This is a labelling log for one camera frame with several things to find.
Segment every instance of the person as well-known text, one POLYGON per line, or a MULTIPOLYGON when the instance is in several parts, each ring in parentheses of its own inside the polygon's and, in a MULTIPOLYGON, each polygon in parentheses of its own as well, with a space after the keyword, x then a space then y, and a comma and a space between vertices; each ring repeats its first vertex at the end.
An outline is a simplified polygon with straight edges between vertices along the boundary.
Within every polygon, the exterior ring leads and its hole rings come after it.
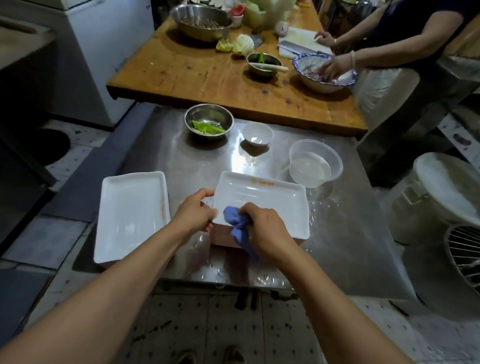
POLYGON ((320 75, 330 81, 351 69, 361 71, 353 94, 371 132, 403 105, 419 73, 479 12, 478 0, 394 0, 337 39, 317 33, 317 41, 333 50, 367 37, 365 48, 333 57, 320 75))
MULTIPOLYGON (((210 231, 218 211, 202 203, 213 190, 186 198, 171 222, 74 296, 44 315, 0 351, 1 364, 110 363, 165 266, 198 231, 210 231)), ((275 264, 300 296, 330 364, 411 364, 412 361, 329 279, 271 209, 252 203, 253 248, 275 264)), ((238 348, 226 363, 245 363, 238 348)), ((179 362, 196 363, 194 353, 179 362)))

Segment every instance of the shoe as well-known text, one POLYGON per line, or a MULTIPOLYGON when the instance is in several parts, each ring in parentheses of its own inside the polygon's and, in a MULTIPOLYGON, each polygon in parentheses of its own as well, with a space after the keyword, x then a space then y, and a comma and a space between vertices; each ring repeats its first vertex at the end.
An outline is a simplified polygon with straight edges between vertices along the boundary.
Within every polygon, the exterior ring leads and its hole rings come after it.
POLYGON ((238 346, 229 346, 225 351, 223 364, 247 364, 247 360, 238 346))
POLYGON ((180 355, 176 364, 197 364, 197 354, 194 351, 184 352, 180 355))

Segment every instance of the green pepper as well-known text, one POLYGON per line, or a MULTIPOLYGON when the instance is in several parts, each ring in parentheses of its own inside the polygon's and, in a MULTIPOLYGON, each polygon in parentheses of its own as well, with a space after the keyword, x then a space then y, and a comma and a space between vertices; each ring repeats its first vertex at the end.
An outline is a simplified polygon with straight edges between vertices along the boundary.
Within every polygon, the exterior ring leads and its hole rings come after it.
POLYGON ((222 134, 225 132, 222 128, 217 128, 216 126, 210 125, 206 122, 193 121, 193 126, 199 132, 207 134, 222 134))

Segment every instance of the stainless steel table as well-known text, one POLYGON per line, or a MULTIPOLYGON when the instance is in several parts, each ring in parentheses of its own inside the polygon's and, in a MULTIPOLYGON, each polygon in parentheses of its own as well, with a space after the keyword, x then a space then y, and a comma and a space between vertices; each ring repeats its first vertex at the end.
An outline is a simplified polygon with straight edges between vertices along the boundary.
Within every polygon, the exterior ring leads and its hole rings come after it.
MULTIPOLYGON (((327 186, 307 189, 310 239, 301 247, 346 294, 414 299, 410 280, 351 139, 270 125, 275 133, 273 142, 256 148, 247 144, 241 134, 248 121, 236 119, 227 138, 209 142, 188 132, 183 113, 158 107, 121 171, 163 171, 172 215, 186 196, 202 187, 215 189, 225 170, 291 181, 288 150, 292 143, 305 138, 325 142, 341 156, 344 171, 327 186)), ((241 249, 210 245, 206 233, 195 235, 178 250, 164 277, 292 290, 274 266, 251 262, 241 249)))

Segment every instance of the stainless steel bowl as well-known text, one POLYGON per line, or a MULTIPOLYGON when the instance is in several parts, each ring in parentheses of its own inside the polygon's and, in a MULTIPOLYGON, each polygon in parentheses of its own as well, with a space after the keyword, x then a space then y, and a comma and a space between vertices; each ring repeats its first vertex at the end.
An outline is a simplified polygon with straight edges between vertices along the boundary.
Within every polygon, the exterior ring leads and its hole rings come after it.
MULTIPOLYGON (((250 68, 250 72, 261 78, 274 77, 277 71, 262 70, 261 68, 253 67, 250 64, 250 63, 258 63, 259 59, 260 59, 260 53, 252 53, 247 57, 247 62, 248 62, 248 67, 250 68)), ((283 66, 282 61, 279 60, 277 57, 272 56, 271 54, 264 53, 264 61, 265 63, 275 64, 277 66, 283 66)))
POLYGON ((192 133, 208 140, 216 140, 227 135, 227 133, 233 127, 234 118, 230 111, 219 105, 200 104, 192 106, 186 111, 183 117, 183 122, 192 133), (193 127, 193 121, 219 122, 225 132, 215 135, 200 133, 193 127))
POLYGON ((175 20, 180 31, 202 42, 216 42, 221 38, 227 38, 233 22, 229 13, 204 5, 178 5, 170 11, 170 16, 175 20), (219 28, 190 25, 185 22, 185 19, 194 24, 215 21, 219 28))

